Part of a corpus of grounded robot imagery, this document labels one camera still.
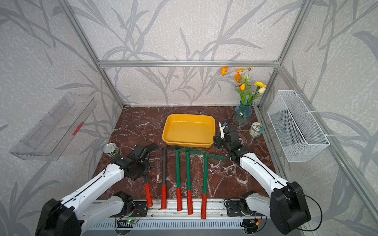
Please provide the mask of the grey hoe red grip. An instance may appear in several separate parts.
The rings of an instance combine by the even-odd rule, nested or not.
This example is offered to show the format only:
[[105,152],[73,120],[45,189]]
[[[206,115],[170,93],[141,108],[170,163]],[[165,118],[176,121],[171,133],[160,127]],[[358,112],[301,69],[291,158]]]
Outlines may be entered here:
[[166,186],[166,167],[167,167],[167,151],[177,150],[180,147],[178,145],[166,146],[162,148],[162,187],[161,187],[161,209],[167,208],[167,186]]
[[148,144],[146,147],[146,150],[148,151],[146,158],[144,159],[144,164],[145,164],[145,170],[143,173],[143,179],[145,181],[145,194],[146,194],[146,201],[147,201],[147,207],[152,207],[153,206],[153,200],[152,200],[152,194],[151,194],[151,187],[149,185],[149,180],[148,180],[148,174],[151,171],[151,166],[149,163],[148,156],[159,149],[159,145],[156,143],[151,143]]

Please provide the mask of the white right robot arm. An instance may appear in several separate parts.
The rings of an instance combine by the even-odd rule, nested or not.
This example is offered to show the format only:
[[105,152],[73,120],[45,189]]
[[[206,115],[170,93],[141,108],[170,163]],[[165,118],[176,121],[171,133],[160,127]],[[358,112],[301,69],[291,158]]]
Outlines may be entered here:
[[254,177],[268,194],[250,191],[239,199],[240,211],[250,216],[260,213],[270,218],[279,232],[286,235],[311,220],[306,195],[297,182],[288,182],[270,170],[252,150],[242,145],[238,132],[230,126],[220,128],[214,145],[225,148],[231,161]]

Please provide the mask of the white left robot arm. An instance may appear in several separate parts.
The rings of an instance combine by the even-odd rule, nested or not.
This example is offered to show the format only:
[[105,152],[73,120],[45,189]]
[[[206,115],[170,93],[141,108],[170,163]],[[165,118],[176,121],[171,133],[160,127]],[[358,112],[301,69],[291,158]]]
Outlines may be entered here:
[[132,196],[119,192],[100,203],[93,202],[123,178],[147,178],[151,170],[147,156],[159,146],[136,145],[126,156],[118,156],[98,175],[60,200],[51,199],[42,207],[35,234],[37,236],[80,236],[92,226],[113,215],[133,211]]

